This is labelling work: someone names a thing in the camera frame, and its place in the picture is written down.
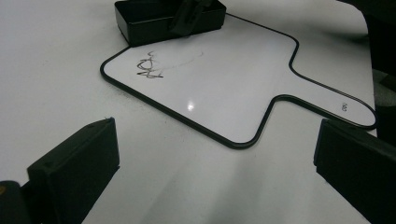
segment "white tabletop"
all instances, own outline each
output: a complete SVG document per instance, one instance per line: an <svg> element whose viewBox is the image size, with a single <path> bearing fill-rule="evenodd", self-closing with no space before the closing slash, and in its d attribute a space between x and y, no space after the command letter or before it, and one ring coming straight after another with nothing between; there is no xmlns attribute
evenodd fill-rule
<svg viewBox="0 0 396 224"><path fill-rule="evenodd" d="M293 67L374 106L363 16L334 0L223 0L228 12L294 36ZM84 223L365 223L316 173L322 117L276 103L259 142L237 151L103 80L127 47L114 2L0 3L0 180L82 126L114 117L120 169Z"/></svg>

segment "faint pen mark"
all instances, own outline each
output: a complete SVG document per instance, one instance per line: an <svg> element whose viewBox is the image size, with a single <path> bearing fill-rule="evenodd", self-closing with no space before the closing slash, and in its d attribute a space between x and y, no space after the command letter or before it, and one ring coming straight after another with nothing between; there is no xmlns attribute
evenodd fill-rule
<svg viewBox="0 0 396 224"><path fill-rule="evenodd" d="M148 53L148 59L140 60L139 64L137 65L138 68L142 69L144 72L136 73L139 76L145 76L147 78L156 78L156 77L163 77L163 71L161 71L158 75L153 75L154 72L158 71L158 69L154 69L154 55L152 54L153 51Z"/></svg>

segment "mini whiteboard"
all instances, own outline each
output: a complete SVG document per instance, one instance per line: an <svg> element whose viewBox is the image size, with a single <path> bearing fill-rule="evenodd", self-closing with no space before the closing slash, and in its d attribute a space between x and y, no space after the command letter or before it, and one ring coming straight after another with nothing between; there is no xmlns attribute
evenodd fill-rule
<svg viewBox="0 0 396 224"><path fill-rule="evenodd" d="M227 147L251 147L279 100L373 129L366 103L292 69L297 48L289 35L227 15L218 31L125 49L101 72Z"/></svg>

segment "black border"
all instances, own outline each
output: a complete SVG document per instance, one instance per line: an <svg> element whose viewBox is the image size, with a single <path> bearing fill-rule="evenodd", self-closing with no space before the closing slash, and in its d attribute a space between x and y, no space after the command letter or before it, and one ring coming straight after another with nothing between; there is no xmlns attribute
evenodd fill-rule
<svg viewBox="0 0 396 224"><path fill-rule="evenodd" d="M374 111L369 105L367 105L367 104L364 103L362 100L360 100L360 99L358 99L358 98L356 98L356 97L353 97L353 96L348 95L348 94L346 94L346 93L344 93L344 92L338 91L338 90L336 90L336 89L334 89L334 88L328 87L328 86L326 86L326 85L324 85L324 84L321 84L321 83L319 83L319 82L317 82L317 81L315 81L315 80L313 80L313 79L310 79L310 78L308 78L308 77L304 77L304 76L302 76L301 74L299 74L297 71L294 70L294 68L292 67L292 64L293 64L294 58L296 57L297 50L298 50L298 48L300 47L300 43L298 42L298 40L297 40L296 38L294 38L294 37L291 36L291 35L287 35L287 34L281 33L281 32L279 32L279 31L277 31L277 30L274 30L274 29L265 27L265 26L260 25L260 24L258 24L258 23L256 23L256 22L248 21L248 20L242 19L242 18L240 18L240 17L237 17L237 16L235 16L235 15L231 15L231 14L229 14L229 13L227 13L227 15L232 16L232 17L235 17L235 18L237 18L237 19L239 19L239 20L242 20L242 21L247 21L247 22L249 22L249 23L258 25L258 26L260 26L260 27L262 27L262 28L271 30L271 31L276 32L276 33L279 33L279 34L281 34L281 35L288 36L289 38L291 38L292 40L294 40L294 42L296 43L296 48L294 49L294 52L293 52L292 55L291 55L291 58L290 58L290 61L289 61L289 69L290 69L296 76L298 76L298 77L300 77L300 78L303 78L303 79L305 79L305 80L307 80L307 81L310 81L310 82L312 82L312 83L314 83L314 84L317 84L317 85L319 85L319 86L321 86L321 87L323 87L323 88L326 88L326 89L328 89L328 90L330 90L330 91L334 91L334 92L336 92L336 93L339 93L339 94L341 94L341 95L344 95L345 97L348 97L348 98L350 98L350 99L352 99L352 100L355 100L355 101L361 103L362 105L366 106L366 107L367 107L369 110L371 110L372 113L374 114L374 116L375 116L375 123L374 123L373 125L370 125L370 126L359 125L359 124L357 124L357 123L355 123L355 122L351 122L351 121L349 121L349 120L343 119L343 118L341 118L341 117L339 117L339 116L337 116L337 115L335 115L335 114L333 114L333 113L331 113L331 112L329 112L329 111L327 111L327 110L324 110L324 109L322 109L322 108L320 108L320 107L317 107L317 106L315 106L315 105L312 105L312 104L308 103L307 101L304 101L304 100L302 100L302 99L300 99L300 98L297 98L297 97L292 96L292 95L282 94L282 95L278 95L278 96L274 97L274 98L271 100L271 102L270 102L270 104L268 105L267 110L265 111L265 114L264 114L264 116L263 116L263 118L262 118L262 122L260 123L260 126L259 126L259 128L258 128L256 134L254 135L254 137L253 137L250 141L247 141L246 143L235 143L235 142L229 140L228 138L225 138L225 137L221 136L220 134L215 133L215 132L213 132L213 131L207 129L206 127L202 126L201 124L199 124L199 123L197 123L197 122L195 122L195 121L193 121L193 120L191 120L191 119L188 119L188 118L186 118L186 117L180 115L180 114L177 113L176 111L174 111L174 110L172 110L172 109L170 109L170 108L168 108L168 107L166 107L166 106L164 106L164 105L162 105L162 104L160 104L160 103L158 103L158 102L152 100L151 98L149 98L149 97L147 97L146 95L140 93L139 91L135 91L134 89L132 89L132 88L130 88L130 87L124 85L123 83L118 82L116 79L114 79L114 78L112 78L112 77L109 77L109 76L105 73L105 69L104 69L105 66L106 66L106 64L107 64L108 62L110 62L111 60L113 60L114 58L116 58L117 56L121 55L124 51L126 51L127 49L129 49L129 48L131 48L131 47L128 47L128 48L126 48L126 49L123 49L121 52L117 53L117 54L114 55L113 57L111 57L111 58L107 59L106 61L104 61L104 62L102 63L102 65L101 65L101 67L100 67L100 72L101 72L103 78L104 78L106 81L108 81L109 83L111 83L111 84L117 86L118 88L122 89L123 91L126 91L126 92L132 94L133 96L139 98L140 100L146 102L147 104L156 107L157 109L161 110L163 113L165 113L165 114L167 114L167 115L169 115L169 116L171 116L171 117L173 117L173 118L175 118L175 119L181 121L182 123L184 123L184 124L186 124L186 125L192 127L193 129L197 130L198 132L203 133L203 134L207 135L208 137L211 137L212 139L214 139L214 140L216 140L216 141L222 143L224 146L230 147L230 148L233 148L233 149L246 149L246 148L248 148L248 147L252 147L252 146L259 140L260 135L262 134L262 130L263 130L264 126L265 126L265 123L266 123L266 121L268 120L268 117L269 117L270 114L271 114L272 108L274 107L274 104L275 104L276 102L278 102L278 101L287 101L287 102L291 102L291 103L297 104L297 105L299 105L299 106L301 106L301 107L303 107L303 108L305 108L305 109L311 110L311 111L313 111L313 112L315 112L315 113L317 113L317 114L319 114L319 115L321 115L321 116L323 116L323 117L325 117L325 118L341 120L341 121L343 121L343 122L352 124L352 125L354 125L354 126L356 126L356 127L359 127L359 128L365 129L365 130L373 130L373 129L375 129L376 124L377 124L377 115L376 115L375 111Z"/></svg>

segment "black trim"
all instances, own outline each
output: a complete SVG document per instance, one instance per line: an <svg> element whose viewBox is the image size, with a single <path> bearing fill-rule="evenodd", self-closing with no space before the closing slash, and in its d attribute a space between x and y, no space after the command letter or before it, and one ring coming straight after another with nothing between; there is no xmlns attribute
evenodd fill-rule
<svg viewBox="0 0 396 224"><path fill-rule="evenodd" d="M105 79L106 81L108 81L109 83L111 83L111 84L113 84L113 85L119 87L119 88L122 89L123 91L126 91L126 92L132 94L133 96L135 96L135 97L139 98L140 100L142 100L142 101L148 103L149 105L152 105L152 106L156 107L157 109L161 110L163 113L165 113L165 114L167 114L167 115L169 115L169 116L171 116L171 117L173 117L173 118L175 118L175 119L181 121L182 123L184 123L184 124L186 124L186 125L192 127L193 129L197 130L198 132L203 133L203 134L207 135L208 137L211 137L212 139L214 139L214 140L216 140L216 141L222 143L224 146L230 147L230 148L233 148L233 149L246 149L246 148L248 148L248 147L252 147L252 146L259 140L260 135L262 134L262 130L263 130L264 126L265 126L265 123L266 123L266 121L268 120L268 117L269 117L270 114L271 114L272 108L274 107L274 104L275 104L276 102L278 102L278 101L287 101L287 102L291 102L291 103L297 104L297 105L299 105L299 106L301 106L301 107L303 107L303 108L306 108L306 109L308 109L308 110L311 110L311 111L313 111L313 112L315 112L315 113L317 113L317 114L320 114L321 116L326 117L326 118L328 118L328 119L341 120L341 121L343 121L343 122L352 124L352 125L354 125L354 126L356 126L356 127L359 127L359 128L365 129L365 130L372 130L372 129L374 129L374 128L376 127L376 124L377 124L377 117L376 117L375 111L374 111L369 105L367 105L366 103L364 103L362 100L360 100L360 99L358 99L358 98L356 98L356 97L353 97L353 96L351 96L351 95L348 95L348 94L346 94L346 93L343 93L343 92L341 92L341 91L338 91L338 90L336 90L336 89L334 89L334 88L328 87L328 86L326 86L326 85L324 85L324 84L321 84L321 83L319 83L319 82L317 82L317 81L315 81L315 80L313 80L313 79L310 79L310 78L308 78L308 77L304 77L304 76L300 75L299 73L297 73L297 71L294 70L294 68L292 67L292 63L293 63L293 61L294 61L294 58L296 57L297 50L298 50L298 48L300 47L300 43L298 42L298 40L297 40L296 38L292 37L291 35L287 35L287 34L284 34L284 33L279 32L279 31L276 31L276 30L274 30L274 29L265 27L265 26L263 26L263 25L260 25L260 24L258 24L258 23L255 23L255 22L253 22L253 21L248 21L248 20L242 19L242 18L240 18L240 17L231 15L231 14L229 14L229 13L227 13L227 15L232 16L232 17L235 17L235 18L237 18L237 19L239 19L239 20L242 20L242 21L247 21L247 22L249 22L249 23L258 25L258 26L260 26L260 27L262 27L262 28L271 30L271 31L276 32L276 33L279 33L279 34L281 34L281 35L285 35L285 36L290 37L290 38L291 38L292 40L294 40L295 43L296 43L296 48L294 49L294 52L293 52L293 54L291 55L291 58L290 58L290 61L289 61L289 68L290 68L290 70L291 70L296 76L298 76L298 77L300 77L300 78L303 78L303 79L305 79L305 80L307 80L307 81L310 81L310 82L312 82L312 83L315 83L315 84L317 84L317 85L319 85L319 86L321 86L321 87L323 87L323 88L326 88L326 89L328 89L328 90L330 90L330 91L334 91L334 92L336 92L336 93L339 93L339 94L341 94L341 95L344 95L345 97L348 97L348 98L350 98L350 99L352 99L352 100L355 100L355 101L361 103L362 105L366 106L366 107L367 107L370 111L372 111L372 113L374 114L374 116L375 116L375 123L374 123L373 125L370 125L370 126L359 125L359 124L357 124L357 123L354 123L354 122L351 122L351 121L349 121L349 120L343 119L343 118L341 118L341 117L339 117L339 116L337 116L337 115L335 115L335 114L333 114L333 113L331 113L331 112L329 112L329 111L327 111L327 110L324 110L324 109L322 109L322 108L320 108L320 107L318 107L318 106L312 105L312 104L308 103L307 101L304 101L304 100L302 100L302 99L300 99L300 98L297 98L297 97L292 96L292 95L282 94L282 95L278 95L278 96L274 97L274 98L271 100L271 102L270 102L270 104L268 105L267 110L265 111L265 114L264 114L264 116L263 116L263 118L262 118L262 122L260 123L260 126L259 126L259 128L258 128L256 134L254 135L254 137L253 137L250 141L247 141L246 143L235 143L235 142L233 142L233 141L231 141L231 140L225 138L224 136L221 136L220 134L215 133L215 132L213 132L213 131L207 129L206 127L202 126L201 124L199 124L199 123L197 123L197 122L195 122L195 121L193 121L193 120L191 120L191 119L187 119L186 117L180 115L180 114L177 113L176 111L174 111L174 110L172 110L172 109L170 109L170 108L168 108L168 107L166 107L166 106L164 106L164 105L162 105L162 104L160 104L160 103L158 103L158 102L152 100L151 98L148 98L146 95L140 93L139 91L135 91L134 89L132 89L132 88L130 88L130 87L124 85L123 83L118 82L116 79L114 79L114 78L112 78L112 77L109 77L109 76L105 73L105 70L104 70L105 65L106 65L108 62L110 62L111 60L113 60L114 58L116 58L117 56L119 56L120 54L122 54L124 51L126 51L127 49L129 49L130 47L128 47L128 48L126 48L126 49L123 49L121 52L117 53L117 54L114 55L113 57L111 57L111 58L107 59L106 61L104 61L104 62L102 63L102 65L101 65L101 67L100 67L100 72L102 73L102 76L104 77L104 79Z"/></svg>

